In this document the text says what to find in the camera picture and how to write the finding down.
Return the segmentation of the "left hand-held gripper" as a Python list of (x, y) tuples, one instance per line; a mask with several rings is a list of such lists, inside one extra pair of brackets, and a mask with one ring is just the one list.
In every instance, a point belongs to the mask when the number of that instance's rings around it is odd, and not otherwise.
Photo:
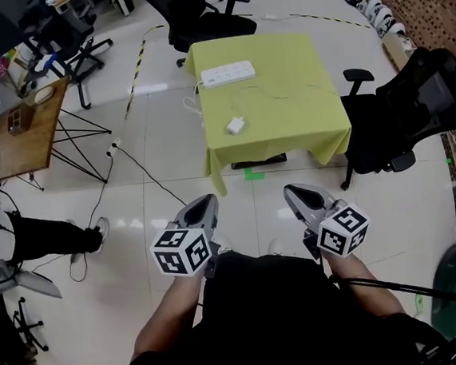
[(152, 220), (149, 223), (151, 270), (160, 275), (191, 277), (214, 261), (220, 245), (213, 235), (217, 227), (219, 201), (215, 194), (197, 197), (175, 216), (175, 221)]

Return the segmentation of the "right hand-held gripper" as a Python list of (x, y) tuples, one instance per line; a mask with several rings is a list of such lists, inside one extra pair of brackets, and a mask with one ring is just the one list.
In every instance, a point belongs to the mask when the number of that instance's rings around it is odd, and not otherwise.
[[(362, 245), (371, 219), (356, 204), (335, 198), (324, 188), (287, 184), (284, 198), (295, 218), (307, 224), (303, 244), (314, 259), (328, 252), (347, 258)], [(324, 212), (319, 218), (315, 214)]]

